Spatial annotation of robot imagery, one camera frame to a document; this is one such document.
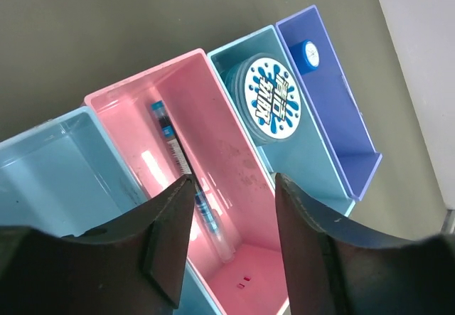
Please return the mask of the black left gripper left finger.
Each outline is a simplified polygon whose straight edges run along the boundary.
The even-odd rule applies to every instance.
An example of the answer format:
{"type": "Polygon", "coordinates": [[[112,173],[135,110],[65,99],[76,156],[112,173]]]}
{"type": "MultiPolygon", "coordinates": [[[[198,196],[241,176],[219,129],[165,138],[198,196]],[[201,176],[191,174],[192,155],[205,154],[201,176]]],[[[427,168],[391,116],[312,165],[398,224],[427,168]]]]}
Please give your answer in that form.
{"type": "Polygon", "coordinates": [[[1,228],[2,314],[171,314],[181,300],[196,182],[75,237],[1,228]]]}

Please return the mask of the light blue drawer bin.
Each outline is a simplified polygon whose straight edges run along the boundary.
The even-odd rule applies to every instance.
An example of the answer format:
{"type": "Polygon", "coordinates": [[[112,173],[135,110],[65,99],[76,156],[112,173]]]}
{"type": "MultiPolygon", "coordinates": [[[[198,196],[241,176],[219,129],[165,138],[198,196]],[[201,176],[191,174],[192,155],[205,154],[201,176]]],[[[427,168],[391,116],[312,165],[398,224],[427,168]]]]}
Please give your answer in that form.
{"type": "Polygon", "coordinates": [[[88,107],[1,143],[1,228],[78,237],[153,197],[88,107]]]}

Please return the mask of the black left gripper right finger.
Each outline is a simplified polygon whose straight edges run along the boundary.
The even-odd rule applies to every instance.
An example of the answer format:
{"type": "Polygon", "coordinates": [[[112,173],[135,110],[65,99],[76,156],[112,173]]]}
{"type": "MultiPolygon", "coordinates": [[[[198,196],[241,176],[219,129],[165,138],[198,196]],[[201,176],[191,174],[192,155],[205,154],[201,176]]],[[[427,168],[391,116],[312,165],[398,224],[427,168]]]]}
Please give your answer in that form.
{"type": "Polygon", "coordinates": [[[275,204],[293,314],[453,314],[454,236],[406,240],[345,217],[288,176],[275,204]]]}

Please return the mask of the pink drawer bin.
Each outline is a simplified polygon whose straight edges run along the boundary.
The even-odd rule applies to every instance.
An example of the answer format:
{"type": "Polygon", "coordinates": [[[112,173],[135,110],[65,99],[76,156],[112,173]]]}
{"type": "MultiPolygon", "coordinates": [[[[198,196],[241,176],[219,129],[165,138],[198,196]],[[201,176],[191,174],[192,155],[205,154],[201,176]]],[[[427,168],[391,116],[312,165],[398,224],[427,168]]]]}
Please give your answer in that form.
{"type": "Polygon", "coordinates": [[[274,187],[205,52],[192,50],[85,96],[155,196],[180,171],[151,106],[163,102],[234,257],[223,262],[195,213],[179,314],[283,314],[288,307],[274,187]]]}

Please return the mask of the grey blue glue bottle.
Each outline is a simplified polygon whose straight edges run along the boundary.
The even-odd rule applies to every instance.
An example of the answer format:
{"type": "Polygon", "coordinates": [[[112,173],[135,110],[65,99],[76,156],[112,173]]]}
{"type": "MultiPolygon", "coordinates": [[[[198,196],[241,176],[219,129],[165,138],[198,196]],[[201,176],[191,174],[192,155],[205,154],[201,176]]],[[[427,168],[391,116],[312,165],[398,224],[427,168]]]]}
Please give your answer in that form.
{"type": "Polygon", "coordinates": [[[319,51],[312,41],[304,40],[293,45],[289,50],[301,75],[315,71],[319,67],[319,51]]]}

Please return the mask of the purple drawer bin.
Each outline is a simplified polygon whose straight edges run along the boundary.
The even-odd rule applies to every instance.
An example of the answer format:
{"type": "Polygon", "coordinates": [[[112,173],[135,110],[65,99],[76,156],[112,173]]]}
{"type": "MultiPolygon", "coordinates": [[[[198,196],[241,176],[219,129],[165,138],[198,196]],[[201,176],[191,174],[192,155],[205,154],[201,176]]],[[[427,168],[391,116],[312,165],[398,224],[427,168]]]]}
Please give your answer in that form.
{"type": "Polygon", "coordinates": [[[381,162],[326,27],[315,5],[275,24],[328,152],[349,198],[361,201],[381,162]],[[289,48],[304,40],[318,48],[319,67],[301,75],[289,48]]]}

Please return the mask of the round blue tape tin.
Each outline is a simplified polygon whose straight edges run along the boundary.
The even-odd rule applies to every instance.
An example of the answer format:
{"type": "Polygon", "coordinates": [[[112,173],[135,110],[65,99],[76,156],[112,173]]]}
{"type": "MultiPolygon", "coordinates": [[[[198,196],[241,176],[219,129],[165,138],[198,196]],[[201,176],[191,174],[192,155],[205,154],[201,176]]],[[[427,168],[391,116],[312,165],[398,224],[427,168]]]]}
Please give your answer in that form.
{"type": "Polygon", "coordinates": [[[290,139],[301,119],[301,94],[285,64],[258,53],[229,69],[224,82],[253,142],[290,139]]]}

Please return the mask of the blue pen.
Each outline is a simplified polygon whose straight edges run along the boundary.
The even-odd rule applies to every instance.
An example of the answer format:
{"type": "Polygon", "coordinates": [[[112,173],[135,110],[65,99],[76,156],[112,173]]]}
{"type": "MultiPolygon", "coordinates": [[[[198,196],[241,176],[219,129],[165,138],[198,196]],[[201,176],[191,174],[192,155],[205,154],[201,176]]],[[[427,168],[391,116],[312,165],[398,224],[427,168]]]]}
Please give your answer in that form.
{"type": "MultiPolygon", "coordinates": [[[[192,174],[196,177],[196,173],[191,166],[180,139],[178,138],[176,129],[173,126],[168,112],[166,111],[164,103],[162,101],[152,103],[151,111],[159,123],[164,141],[170,149],[173,160],[175,161],[180,172],[183,175],[192,174]]],[[[222,262],[229,262],[234,258],[235,250],[226,238],[221,222],[218,220],[215,211],[211,208],[199,180],[196,180],[195,187],[196,194],[194,199],[196,208],[203,221],[205,229],[208,232],[209,238],[213,243],[213,247],[222,262]]]]}

